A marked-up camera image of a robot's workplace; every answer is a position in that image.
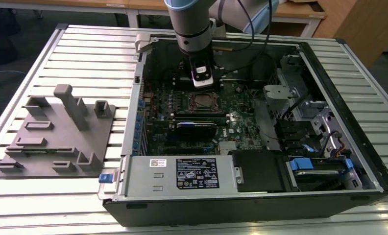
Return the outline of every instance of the table leg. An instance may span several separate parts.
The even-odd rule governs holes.
[[[301,37],[311,38],[317,32],[318,26],[321,24],[322,19],[310,19],[309,24],[305,27]]]
[[[127,9],[129,19],[130,19],[130,27],[139,28],[139,12],[138,9]]]
[[[32,12],[35,13],[36,19],[42,20],[43,19],[43,10],[34,10]]]

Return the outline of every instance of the motherboard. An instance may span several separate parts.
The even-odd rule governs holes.
[[[237,81],[205,90],[174,85],[147,84],[149,155],[227,155],[237,149],[262,149],[257,90]]]

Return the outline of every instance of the metal bracket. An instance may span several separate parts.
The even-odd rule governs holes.
[[[151,47],[147,47],[154,41],[150,33],[141,33],[137,36],[135,49],[138,53],[146,52]]]
[[[242,185],[245,183],[245,177],[242,176],[242,168],[241,167],[235,167],[235,180],[237,183],[239,185]]]

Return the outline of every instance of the barcode sticker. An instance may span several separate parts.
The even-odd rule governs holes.
[[[167,159],[151,159],[150,167],[167,167]]]

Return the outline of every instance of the black cover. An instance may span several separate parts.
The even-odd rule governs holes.
[[[234,166],[242,168],[243,184],[239,192],[293,191],[286,162],[289,156],[281,151],[237,150],[233,152]]]

